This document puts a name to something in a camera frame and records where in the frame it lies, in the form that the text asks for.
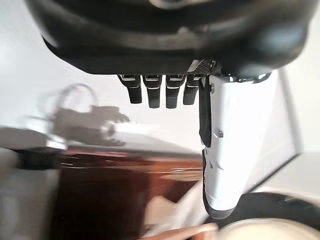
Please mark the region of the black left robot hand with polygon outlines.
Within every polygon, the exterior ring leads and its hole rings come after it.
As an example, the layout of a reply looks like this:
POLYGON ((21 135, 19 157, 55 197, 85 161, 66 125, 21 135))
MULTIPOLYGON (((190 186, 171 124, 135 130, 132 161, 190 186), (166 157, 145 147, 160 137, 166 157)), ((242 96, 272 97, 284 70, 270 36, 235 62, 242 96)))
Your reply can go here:
POLYGON ((199 97, 203 203, 236 208, 272 112, 271 74, 302 52, 316 0, 28 0, 49 50, 95 75, 117 75, 130 102, 157 108, 199 97))

